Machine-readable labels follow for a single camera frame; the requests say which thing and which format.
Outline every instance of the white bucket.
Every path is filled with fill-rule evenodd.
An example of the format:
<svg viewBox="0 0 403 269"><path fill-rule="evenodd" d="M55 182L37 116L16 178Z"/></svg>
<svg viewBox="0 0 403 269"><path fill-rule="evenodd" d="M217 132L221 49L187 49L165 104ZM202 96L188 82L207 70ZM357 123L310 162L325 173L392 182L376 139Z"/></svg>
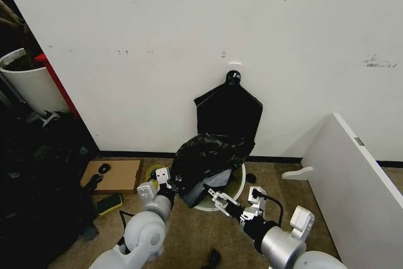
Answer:
<svg viewBox="0 0 403 269"><path fill-rule="evenodd" d="M45 110L69 112L67 103L46 67L30 71L7 71L3 68L25 54L24 49L18 49L1 57L0 71L39 115L44 115Z"/></svg>
<svg viewBox="0 0 403 269"><path fill-rule="evenodd" d="M222 190L234 200L237 200L241 195L245 187L246 170L245 164L242 164L241 169L237 169L233 173L234 179ZM207 195L197 206L194 208L201 211L217 211L218 209L214 206L212 198Z"/></svg>

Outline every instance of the trash can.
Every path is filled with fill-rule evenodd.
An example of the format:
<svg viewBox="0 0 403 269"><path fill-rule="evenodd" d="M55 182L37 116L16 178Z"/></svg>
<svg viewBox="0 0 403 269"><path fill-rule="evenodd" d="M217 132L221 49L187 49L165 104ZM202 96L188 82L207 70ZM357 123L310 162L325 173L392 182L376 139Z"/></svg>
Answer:
<svg viewBox="0 0 403 269"><path fill-rule="evenodd" d="M245 187L246 170L245 164L242 164L240 169L237 169L232 174L233 180L222 190L234 200L237 200L241 195ZM212 197L207 195L198 205L194 208L201 211L217 211L218 209L214 206Z"/></svg>

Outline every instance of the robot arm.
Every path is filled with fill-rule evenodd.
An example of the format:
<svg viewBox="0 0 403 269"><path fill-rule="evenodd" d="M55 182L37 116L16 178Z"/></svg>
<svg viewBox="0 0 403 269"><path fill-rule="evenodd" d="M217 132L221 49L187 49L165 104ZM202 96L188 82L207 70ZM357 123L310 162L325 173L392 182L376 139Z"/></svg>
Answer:
<svg viewBox="0 0 403 269"><path fill-rule="evenodd" d="M307 209L297 206L292 215L291 232L279 224L264 219L266 192L259 186L249 188L250 207L244 208L226 193L208 190L216 208L227 217L238 220L243 231L253 240L256 250L265 255L272 269L346 269L337 259L323 252L306 252L305 240L309 235L315 216Z"/></svg>
<svg viewBox="0 0 403 269"><path fill-rule="evenodd" d="M156 175L158 191L152 182L142 183L137 188L144 210L129 220L121 240L113 249L100 255L90 269L139 269L161 255L175 192L167 183L167 168L157 169ZM305 240L315 220L307 209L297 206L290 221L293 230L286 232L276 222L264 219L269 196L261 187L250 187L248 201L251 206L248 208L225 193L211 188L208 192L216 208L227 217L238 220L242 230L253 240L256 250L268 259L270 268L346 269L330 255L319 251L305 252Z"/></svg>
<svg viewBox="0 0 403 269"><path fill-rule="evenodd" d="M140 269L162 254L175 193L166 182L168 169L157 169L156 174L159 190L152 182L137 187L144 210L129 220L123 237L113 249L101 254L90 269Z"/></svg>

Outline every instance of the black garbage bag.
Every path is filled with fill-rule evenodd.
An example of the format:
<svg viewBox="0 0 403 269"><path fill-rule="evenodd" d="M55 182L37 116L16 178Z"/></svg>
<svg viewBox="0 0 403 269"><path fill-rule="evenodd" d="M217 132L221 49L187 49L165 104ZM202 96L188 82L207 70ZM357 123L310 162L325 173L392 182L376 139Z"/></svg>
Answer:
<svg viewBox="0 0 403 269"><path fill-rule="evenodd" d="M254 140L263 105L240 82L241 74L229 71L225 83L195 99L198 134Z"/></svg>
<svg viewBox="0 0 403 269"><path fill-rule="evenodd" d="M204 184L225 186L251 153L254 141L226 135L199 134L177 151L170 184L189 207L207 194Z"/></svg>

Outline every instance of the clutter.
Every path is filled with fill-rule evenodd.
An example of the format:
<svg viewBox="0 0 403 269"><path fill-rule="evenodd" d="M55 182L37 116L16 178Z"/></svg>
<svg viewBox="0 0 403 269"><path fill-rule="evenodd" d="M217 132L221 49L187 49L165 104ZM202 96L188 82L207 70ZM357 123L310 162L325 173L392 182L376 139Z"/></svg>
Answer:
<svg viewBox="0 0 403 269"><path fill-rule="evenodd" d="M58 113L46 125L8 112L0 120L2 261L13 268L46 268L96 217L79 180L97 149L71 114ZM29 247L23 257L16 249L21 240Z"/></svg>
<svg viewBox="0 0 403 269"><path fill-rule="evenodd" d="M97 176L100 171L105 171L102 178ZM88 163L80 184L96 195L135 194L140 175L141 160L93 160Z"/></svg>
<svg viewBox="0 0 403 269"><path fill-rule="evenodd" d="M114 193L110 197L100 200L96 204L96 211L99 215L107 214L116 208L123 205L122 196L119 193Z"/></svg>

